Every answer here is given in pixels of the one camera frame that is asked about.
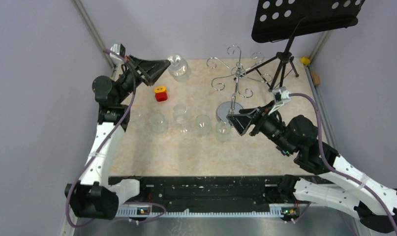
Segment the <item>removed wine glass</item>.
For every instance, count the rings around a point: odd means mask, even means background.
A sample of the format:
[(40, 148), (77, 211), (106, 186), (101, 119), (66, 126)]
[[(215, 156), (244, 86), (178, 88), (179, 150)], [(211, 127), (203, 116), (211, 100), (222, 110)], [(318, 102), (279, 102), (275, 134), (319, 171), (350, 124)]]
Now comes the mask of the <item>removed wine glass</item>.
[(176, 127), (180, 133), (186, 133), (188, 127), (187, 107), (184, 104), (177, 104), (173, 107), (173, 117)]
[(168, 122), (162, 113), (153, 113), (149, 119), (152, 131), (155, 134), (165, 134), (168, 130)]

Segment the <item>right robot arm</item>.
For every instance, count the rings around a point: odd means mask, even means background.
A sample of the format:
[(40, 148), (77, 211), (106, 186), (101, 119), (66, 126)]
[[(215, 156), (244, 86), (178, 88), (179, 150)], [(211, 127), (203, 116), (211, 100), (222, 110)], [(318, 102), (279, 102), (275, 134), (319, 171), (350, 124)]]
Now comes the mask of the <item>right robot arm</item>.
[(285, 123), (271, 105), (242, 109), (227, 119), (240, 135), (263, 134), (284, 155), (295, 154), (295, 164), (336, 185), (328, 188), (301, 177), (285, 175), (278, 183), (278, 196), (285, 202), (305, 201), (344, 212), (367, 228), (392, 233), (397, 229), (397, 188), (369, 179), (336, 149), (319, 143), (318, 129), (299, 115)]

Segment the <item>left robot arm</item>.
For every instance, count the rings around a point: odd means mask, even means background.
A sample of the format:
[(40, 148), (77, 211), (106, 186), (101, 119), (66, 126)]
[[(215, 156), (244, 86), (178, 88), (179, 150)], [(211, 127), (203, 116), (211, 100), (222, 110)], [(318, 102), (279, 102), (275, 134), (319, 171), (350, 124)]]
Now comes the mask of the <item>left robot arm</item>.
[(120, 63), (123, 71), (116, 80), (104, 75), (93, 80), (92, 90), (99, 104), (95, 140), (81, 175), (64, 190), (67, 210), (75, 216), (111, 220), (127, 200), (142, 203), (147, 198), (147, 189), (138, 180), (124, 179), (110, 185), (109, 175), (130, 122), (132, 104), (123, 102), (128, 96), (134, 97), (141, 84), (154, 85), (170, 64), (167, 59), (145, 60), (129, 55)]

